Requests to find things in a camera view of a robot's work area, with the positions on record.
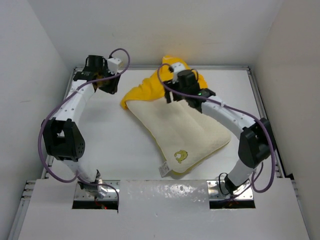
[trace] yellow logo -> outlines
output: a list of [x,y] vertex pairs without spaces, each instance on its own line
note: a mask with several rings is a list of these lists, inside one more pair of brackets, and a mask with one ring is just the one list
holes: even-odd
[[175,154],[175,159],[178,161],[178,163],[182,163],[183,160],[185,160],[188,157],[188,153],[185,150],[177,151]]

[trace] white tag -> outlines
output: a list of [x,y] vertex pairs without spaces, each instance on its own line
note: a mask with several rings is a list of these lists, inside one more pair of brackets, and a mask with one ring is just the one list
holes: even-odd
[[167,164],[167,161],[165,161],[163,163],[163,165],[161,167],[159,167],[159,171],[160,171],[160,174],[161,174],[161,177],[163,178],[165,175],[168,174],[168,172],[171,171],[170,167],[168,166]]

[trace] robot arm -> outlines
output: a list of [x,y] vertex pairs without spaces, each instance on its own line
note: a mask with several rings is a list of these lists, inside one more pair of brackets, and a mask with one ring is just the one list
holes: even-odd
[[[233,194],[233,191],[246,182],[256,167],[271,154],[267,138],[261,127],[251,117],[225,108],[225,103],[222,99],[207,88],[201,89],[198,79],[192,70],[185,69],[183,64],[182,66],[179,62],[173,64],[169,68],[169,70],[173,72],[173,79],[163,83],[172,90],[180,93],[202,96],[221,104],[191,97],[182,97],[165,89],[166,101],[170,103],[172,100],[180,101],[185,99],[190,107],[216,119],[239,139],[239,160],[224,179],[224,187],[228,193]],[[275,139],[270,122],[265,118],[262,118],[260,121],[267,129],[272,145],[274,146]]]
[[[80,116],[98,88],[106,93],[116,93],[120,76],[111,81],[88,84],[79,90],[78,88],[88,81],[116,75],[121,64],[119,58],[105,59],[102,56],[89,55],[83,71],[75,74],[68,92],[68,96],[74,92],[77,94],[62,105],[44,127],[43,139],[47,154],[65,163],[73,173],[77,173],[78,177],[88,183],[99,183],[101,179],[99,171],[90,168],[89,162],[81,161],[86,143],[78,128]],[[97,194],[102,190],[101,186],[83,187]]]

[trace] beige fabric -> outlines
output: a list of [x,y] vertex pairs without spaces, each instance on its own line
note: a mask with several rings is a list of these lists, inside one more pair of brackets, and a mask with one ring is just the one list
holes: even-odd
[[231,140],[228,129],[189,107],[185,100],[167,104],[165,98],[160,98],[126,104],[153,135],[168,166],[176,173],[190,171]]

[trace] white wall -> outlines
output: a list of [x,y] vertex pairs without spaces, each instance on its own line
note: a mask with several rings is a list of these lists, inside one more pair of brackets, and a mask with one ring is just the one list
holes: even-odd
[[67,66],[126,48],[133,65],[251,65],[282,0],[28,0]]
[[27,0],[0,2],[0,240],[7,239],[26,180],[41,175],[37,136],[69,78]]
[[312,239],[320,239],[320,1],[284,2],[254,74]]

